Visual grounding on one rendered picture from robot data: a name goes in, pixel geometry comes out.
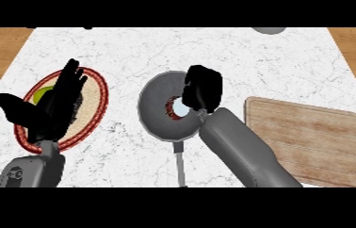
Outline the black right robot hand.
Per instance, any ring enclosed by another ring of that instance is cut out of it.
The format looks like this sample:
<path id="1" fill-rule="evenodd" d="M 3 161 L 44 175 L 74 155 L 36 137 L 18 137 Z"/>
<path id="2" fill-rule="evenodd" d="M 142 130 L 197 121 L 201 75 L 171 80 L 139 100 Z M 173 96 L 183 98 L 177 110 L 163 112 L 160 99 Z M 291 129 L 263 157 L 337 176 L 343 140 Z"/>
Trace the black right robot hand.
<path id="1" fill-rule="evenodd" d="M 182 103 L 195 111 L 204 109 L 213 113 L 223 96 L 223 77 L 202 65 L 192 65 L 185 76 Z"/>

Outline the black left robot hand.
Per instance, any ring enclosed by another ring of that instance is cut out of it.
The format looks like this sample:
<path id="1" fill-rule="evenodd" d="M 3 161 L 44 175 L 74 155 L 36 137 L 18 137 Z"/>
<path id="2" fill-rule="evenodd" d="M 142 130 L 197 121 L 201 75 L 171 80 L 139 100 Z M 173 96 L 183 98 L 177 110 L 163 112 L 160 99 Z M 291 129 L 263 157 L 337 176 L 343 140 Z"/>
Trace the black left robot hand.
<path id="1" fill-rule="evenodd" d="M 55 87 L 44 92 L 36 105 L 9 93 L 0 93 L 7 121 L 28 129 L 30 143 L 58 141 L 65 136 L 86 79 L 80 61 L 71 58 Z"/>

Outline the red cupcake with white frosting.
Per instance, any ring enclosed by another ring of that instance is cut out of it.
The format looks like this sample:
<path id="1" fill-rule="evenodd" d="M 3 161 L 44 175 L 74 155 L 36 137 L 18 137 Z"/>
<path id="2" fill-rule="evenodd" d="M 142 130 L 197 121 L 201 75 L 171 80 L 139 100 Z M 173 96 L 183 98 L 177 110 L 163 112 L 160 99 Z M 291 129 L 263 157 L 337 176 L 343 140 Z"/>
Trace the red cupcake with white frosting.
<path id="1" fill-rule="evenodd" d="M 191 108 L 182 103 L 182 97 L 173 96 L 165 103 L 165 114 L 170 119 L 177 121 L 189 113 Z"/>

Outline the grey frying pan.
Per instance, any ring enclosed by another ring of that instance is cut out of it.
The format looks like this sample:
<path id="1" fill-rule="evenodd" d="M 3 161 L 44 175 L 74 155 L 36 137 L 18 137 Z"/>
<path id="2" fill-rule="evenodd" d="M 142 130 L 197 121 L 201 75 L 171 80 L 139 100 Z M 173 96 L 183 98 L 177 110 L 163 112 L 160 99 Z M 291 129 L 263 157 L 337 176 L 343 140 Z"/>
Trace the grey frying pan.
<path id="1" fill-rule="evenodd" d="M 139 94 L 139 121 L 148 133 L 161 141 L 173 143 L 177 159 L 177 184 L 186 187 L 183 171 L 183 142 L 192 138 L 202 125 L 197 112 L 188 108 L 186 114 L 174 111 L 174 103 L 182 97 L 185 87 L 183 71 L 160 73 L 145 85 Z"/>

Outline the wooden cutting board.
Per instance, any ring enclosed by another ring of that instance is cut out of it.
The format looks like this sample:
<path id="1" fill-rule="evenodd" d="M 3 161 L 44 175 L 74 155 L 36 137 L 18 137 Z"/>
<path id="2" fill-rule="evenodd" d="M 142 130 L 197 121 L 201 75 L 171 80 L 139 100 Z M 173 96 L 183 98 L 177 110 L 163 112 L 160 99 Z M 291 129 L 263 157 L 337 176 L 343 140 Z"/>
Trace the wooden cutting board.
<path id="1" fill-rule="evenodd" d="M 248 97 L 245 123 L 301 183 L 356 187 L 355 112 Z"/>

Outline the green round fruit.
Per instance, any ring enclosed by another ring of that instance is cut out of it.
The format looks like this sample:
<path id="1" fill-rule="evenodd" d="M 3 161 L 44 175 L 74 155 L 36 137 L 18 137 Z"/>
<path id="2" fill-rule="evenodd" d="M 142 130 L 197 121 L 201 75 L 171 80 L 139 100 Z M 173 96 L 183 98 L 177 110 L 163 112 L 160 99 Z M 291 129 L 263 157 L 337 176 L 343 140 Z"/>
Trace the green round fruit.
<path id="1" fill-rule="evenodd" d="M 49 87 L 44 87 L 44 88 L 41 88 L 41 89 L 38 89 L 38 90 L 36 91 L 36 94 L 34 94 L 34 104 L 36 104 L 36 105 L 37 105 L 37 103 L 38 103 L 38 101 L 40 101 L 44 93 L 46 93 L 49 90 L 52 90 L 53 87 L 55 87 L 55 86 L 49 86 Z"/>

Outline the beige plate with red rim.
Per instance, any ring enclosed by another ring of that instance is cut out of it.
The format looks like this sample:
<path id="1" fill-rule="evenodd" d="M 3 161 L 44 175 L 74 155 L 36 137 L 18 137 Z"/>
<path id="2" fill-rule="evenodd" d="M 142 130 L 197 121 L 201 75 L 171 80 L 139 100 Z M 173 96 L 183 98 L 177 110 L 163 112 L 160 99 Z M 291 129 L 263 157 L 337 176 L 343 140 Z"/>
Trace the beige plate with red rim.
<path id="1" fill-rule="evenodd" d="M 77 115 L 72 124 L 68 127 L 68 131 L 62 139 L 59 140 L 59 151 L 71 149 L 90 135 L 98 127 L 101 120 L 106 113 L 108 106 L 108 86 L 106 80 L 102 75 L 90 68 L 80 67 L 83 69 L 83 75 L 87 76 L 87 80 L 83 85 L 83 103 L 78 107 Z M 33 86 L 24 101 L 34 104 L 36 92 L 50 86 L 55 86 L 59 79 L 61 70 L 49 74 Z M 28 129 L 21 125 L 13 125 L 13 135 L 21 147 L 33 154 L 40 154 L 41 149 L 28 142 Z"/>

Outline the grey round object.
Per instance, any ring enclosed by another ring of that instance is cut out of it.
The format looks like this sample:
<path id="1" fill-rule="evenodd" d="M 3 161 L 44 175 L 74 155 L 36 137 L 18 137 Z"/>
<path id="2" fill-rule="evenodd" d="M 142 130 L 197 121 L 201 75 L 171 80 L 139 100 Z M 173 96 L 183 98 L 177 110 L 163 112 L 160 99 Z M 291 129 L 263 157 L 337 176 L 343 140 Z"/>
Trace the grey round object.
<path id="1" fill-rule="evenodd" d="M 284 32 L 287 27 L 253 27 L 253 29 L 262 34 L 276 35 Z"/>

